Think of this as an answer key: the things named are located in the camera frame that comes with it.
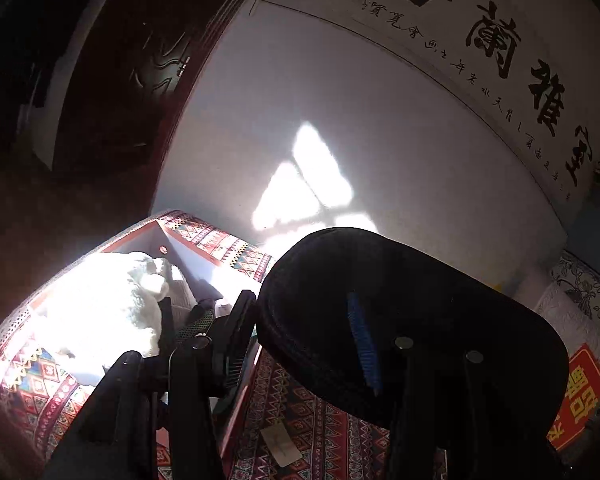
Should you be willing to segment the black oval case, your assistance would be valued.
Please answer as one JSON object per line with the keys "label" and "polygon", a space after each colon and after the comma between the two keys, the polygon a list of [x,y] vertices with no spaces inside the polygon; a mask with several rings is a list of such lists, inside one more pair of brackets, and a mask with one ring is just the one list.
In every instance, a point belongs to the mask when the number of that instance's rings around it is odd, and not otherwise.
{"label": "black oval case", "polygon": [[314,232],[277,260],[258,334],[320,398],[443,439],[544,438],[566,390],[567,351],[541,315],[361,229]]}

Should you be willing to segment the red packet with characters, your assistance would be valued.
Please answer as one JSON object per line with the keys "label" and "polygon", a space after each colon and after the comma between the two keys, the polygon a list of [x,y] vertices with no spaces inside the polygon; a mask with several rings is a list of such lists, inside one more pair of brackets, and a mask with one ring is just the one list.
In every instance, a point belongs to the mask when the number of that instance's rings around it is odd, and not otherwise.
{"label": "red packet with characters", "polygon": [[547,439],[561,451],[573,444],[600,402],[600,362],[587,344],[569,359],[569,375],[562,406],[547,434]]}

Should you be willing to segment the orange cardboard box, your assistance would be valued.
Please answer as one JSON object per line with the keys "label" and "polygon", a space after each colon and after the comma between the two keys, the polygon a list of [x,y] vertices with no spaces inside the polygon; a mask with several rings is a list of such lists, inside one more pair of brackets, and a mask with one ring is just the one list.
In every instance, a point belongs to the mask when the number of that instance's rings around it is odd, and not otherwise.
{"label": "orange cardboard box", "polygon": [[44,286],[31,311],[32,339],[61,378],[33,435],[49,460],[80,401],[125,351],[156,356],[166,336],[160,301],[170,300],[176,330],[193,312],[230,314],[239,293],[259,288],[271,257],[190,214],[171,211],[94,250]]}

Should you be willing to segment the red patterned bed cloth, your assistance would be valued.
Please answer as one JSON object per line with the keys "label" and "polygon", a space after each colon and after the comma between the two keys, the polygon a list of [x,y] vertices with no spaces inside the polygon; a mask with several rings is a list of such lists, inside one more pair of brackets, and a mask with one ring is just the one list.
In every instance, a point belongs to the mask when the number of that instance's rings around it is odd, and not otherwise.
{"label": "red patterned bed cloth", "polygon": [[[108,240],[140,228],[151,217]],[[31,311],[42,286],[0,325],[0,427],[26,471],[38,474],[48,460],[36,452],[33,435],[44,408],[59,403],[64,388],[54,364],[43,360],[32,339]],[[335,408],[302,387],[262,347],[250,350],[230,419],[218,431],[225,472],[231,479],[378,479],[384,469],[388,430]],[[87,397],[76,394],[83,408]],[[302,459],[276,464],[260,430],[282,422]]]}

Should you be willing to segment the white embroidered pillow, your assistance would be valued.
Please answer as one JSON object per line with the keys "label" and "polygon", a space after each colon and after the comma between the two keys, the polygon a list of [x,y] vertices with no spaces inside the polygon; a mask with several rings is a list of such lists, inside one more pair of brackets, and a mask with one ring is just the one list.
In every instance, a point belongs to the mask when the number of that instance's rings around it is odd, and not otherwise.
{"label": "white embroidered pillow", "polygon": [[587,346],[600,369],[599,273],[565,250],[532,310],[550,323],[570,356]]}

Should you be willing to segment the calligraphy scroll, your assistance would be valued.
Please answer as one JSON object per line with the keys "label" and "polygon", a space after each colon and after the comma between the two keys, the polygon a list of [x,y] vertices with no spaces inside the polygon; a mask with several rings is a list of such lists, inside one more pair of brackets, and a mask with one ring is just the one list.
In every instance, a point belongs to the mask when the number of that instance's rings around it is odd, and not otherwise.
{"label": "calligraphy scroll", "polygon": [[378,44],[480,116],[573,222],[600,156],[590,0],[262,0]]}

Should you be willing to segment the dark wooden door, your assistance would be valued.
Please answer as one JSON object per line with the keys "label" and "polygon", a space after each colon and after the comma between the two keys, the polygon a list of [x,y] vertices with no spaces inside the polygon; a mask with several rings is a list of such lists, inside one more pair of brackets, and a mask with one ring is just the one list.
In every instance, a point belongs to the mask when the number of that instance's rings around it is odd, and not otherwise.
{"label": "dark wooden door", "polygon": [[0,169],[132,172],[145,200],[202,66],[246,0],[0,0]]}

